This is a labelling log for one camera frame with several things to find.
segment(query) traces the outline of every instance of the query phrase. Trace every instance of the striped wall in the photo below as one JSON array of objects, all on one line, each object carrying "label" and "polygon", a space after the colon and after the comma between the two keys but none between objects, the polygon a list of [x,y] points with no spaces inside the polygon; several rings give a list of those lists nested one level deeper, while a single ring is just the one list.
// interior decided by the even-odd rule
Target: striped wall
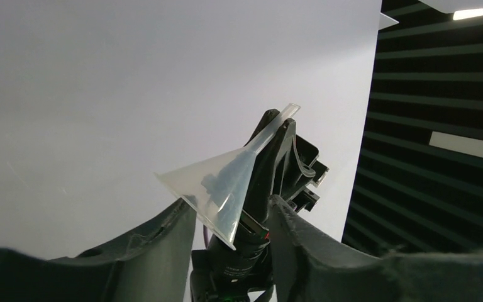
[{"label": "striped wall", "polygon": [[453,21],[383,0],[364,138],[343,243],[372,255],[483,250],[483,158],[429,145],[483,140],[483,17]]}]

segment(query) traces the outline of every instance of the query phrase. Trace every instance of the white backdrop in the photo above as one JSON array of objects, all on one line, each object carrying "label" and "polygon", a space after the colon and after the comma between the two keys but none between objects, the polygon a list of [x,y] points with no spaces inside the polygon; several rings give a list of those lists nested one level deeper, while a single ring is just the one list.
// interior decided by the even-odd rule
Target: white backdrop
[{"label": "white backdrop", "polygon": [[153,172],[242,146],[265,110],[290,102],[330,168],[303,217],[341,239],[379,11],[380,0],[0,0],[0,246],[50,259],[110,240],[173,202]]}]

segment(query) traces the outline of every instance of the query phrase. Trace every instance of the translucent funnel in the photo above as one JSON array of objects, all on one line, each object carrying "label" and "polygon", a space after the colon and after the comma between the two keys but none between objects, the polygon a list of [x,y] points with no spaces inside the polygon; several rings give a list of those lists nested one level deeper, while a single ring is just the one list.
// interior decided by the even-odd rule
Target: translucent funnel
[{"label": "translucent funnel", "polygon": [[186,167],[156,174],[177,198],[184,199],[231,249],[257,155],[299,106],[289,104],[247,146]]}]

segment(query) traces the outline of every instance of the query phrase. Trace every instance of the black mount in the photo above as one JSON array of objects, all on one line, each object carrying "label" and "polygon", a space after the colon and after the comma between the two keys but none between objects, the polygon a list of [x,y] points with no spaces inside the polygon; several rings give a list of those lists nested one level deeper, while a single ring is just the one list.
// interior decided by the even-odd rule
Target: black mount
[{"label": "black mount", "polygon": [[[266,111],[249,142],[278,114],[276,109]],[[312,210],[319,196],[307,185],[319,185],[328,171],[318,156],[314,145],[296,135],[296,122],[286,120],[256,159],[235,236],[236,251],[215,236],[206,250],[192,251],[194,302],[246,302],[247,293],[254,291],[266,292],[260,301],[270,297],[274,281],[266,226],[269,197],[280,196],[295,212]]]}]

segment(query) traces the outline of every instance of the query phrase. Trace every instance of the ceiling light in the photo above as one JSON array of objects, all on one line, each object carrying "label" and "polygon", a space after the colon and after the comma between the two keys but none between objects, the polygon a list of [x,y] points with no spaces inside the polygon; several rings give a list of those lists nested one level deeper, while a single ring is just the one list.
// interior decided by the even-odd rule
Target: ceiling light
[{"label": "ceiling light", "polygon": [[462,20],[483,16],[483,8],[466,9],[465,11],[456,11],[453,14],[453,20]]}]

